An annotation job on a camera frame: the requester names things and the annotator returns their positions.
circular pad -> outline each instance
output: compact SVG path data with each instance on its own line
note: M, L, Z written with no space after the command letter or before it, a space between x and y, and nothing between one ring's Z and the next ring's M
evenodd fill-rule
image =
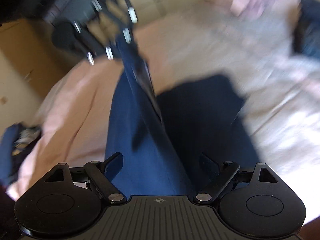
M276 197L258 195L247 200L247 208L256 215L271 217L283 210L283 204Z
M71 209L74 204L74 199L68 195L52 194L41 198L37 207L46 214L61 214Z

blue cloth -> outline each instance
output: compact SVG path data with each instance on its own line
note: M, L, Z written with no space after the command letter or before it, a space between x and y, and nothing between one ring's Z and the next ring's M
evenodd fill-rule
M19 139L20 132L24 127L18 123L8 127L0 142L0 183L7 187L10 184L10 175L13 167L11 155L14 142Z
M320 59L320 2L301 0L301 14L294 31L293 49Z
M136 81L135 73L145 65L137 48L121 36L117 38L117 47L124 73L113 95L105 158L115 152L123 154L123 167L112 183L128 198L193 196L215 174L210 172L214 163L203 157L203 151L219 156L222 162L234 160L245 166L258 162L236 117L243 100L233 92L227 78L212 77L160 95L163 126Z

triangular cutout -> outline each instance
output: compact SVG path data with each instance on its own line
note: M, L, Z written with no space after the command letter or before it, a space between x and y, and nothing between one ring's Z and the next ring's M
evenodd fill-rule
M260 170L259 181L260 182L269 182L269 183L277 183L278 182L266 168L262 168Z
M64 181L62 169L57 169L49 178L45 180L45 182L56 182L56 181Z

white wall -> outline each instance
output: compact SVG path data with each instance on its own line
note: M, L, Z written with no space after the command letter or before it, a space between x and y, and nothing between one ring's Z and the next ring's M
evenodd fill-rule
M8 101L4 105L0 104L0 137L8 126L16 122L30 124L41 104L40 97L0 51L0 98L2 97L6 97Z

black device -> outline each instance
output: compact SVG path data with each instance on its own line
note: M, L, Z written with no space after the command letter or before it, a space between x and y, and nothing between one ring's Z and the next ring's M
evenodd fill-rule
M120 31L132 32L137 16L130 0L108 0L122 13L122 19L109 8L107 0L0 0L0 24L19 18L41 19L53 25L52 43L59 49L87 57L93 65L94 58L107 55L117 58L111 40L102 44L88 30L87 23L99 20L103 13Z
M122 165L121 153L80 168L57 164L15 204L22 240L299 239L305 206L265 163L248 171L226 161L193 198L128 200L110 182Z

